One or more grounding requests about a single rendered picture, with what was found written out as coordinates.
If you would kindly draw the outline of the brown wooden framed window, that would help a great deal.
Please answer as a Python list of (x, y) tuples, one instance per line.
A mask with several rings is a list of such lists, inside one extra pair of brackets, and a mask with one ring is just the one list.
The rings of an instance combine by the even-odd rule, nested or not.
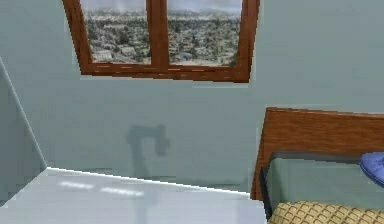
[(169, 62), (167, 0), (145, 0), (151, 63), (106, 63), (92, 60), (80, 0), (62, 0), (80, 73), (101, 77), (130, 77), (247, 83), (257, 30), (260, 0), (242, 0), (239, 49), (234, 67), (174, 65)]

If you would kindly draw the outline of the wooden bed with yellow blanket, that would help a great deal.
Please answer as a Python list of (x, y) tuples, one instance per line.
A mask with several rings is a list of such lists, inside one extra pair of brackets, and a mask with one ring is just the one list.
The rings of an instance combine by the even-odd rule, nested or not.
[(267, 224), (384, 224), (360, 157), (384, 152), (384, 114), (266, 109), (251, 198)]

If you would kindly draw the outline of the blue pillow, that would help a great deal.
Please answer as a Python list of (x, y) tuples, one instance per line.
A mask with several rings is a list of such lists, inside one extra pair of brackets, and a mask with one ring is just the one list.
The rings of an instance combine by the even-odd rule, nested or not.
[(359, 165), (370, 180), (384, 188), (384, 152), (363, 154), (360, 157)]

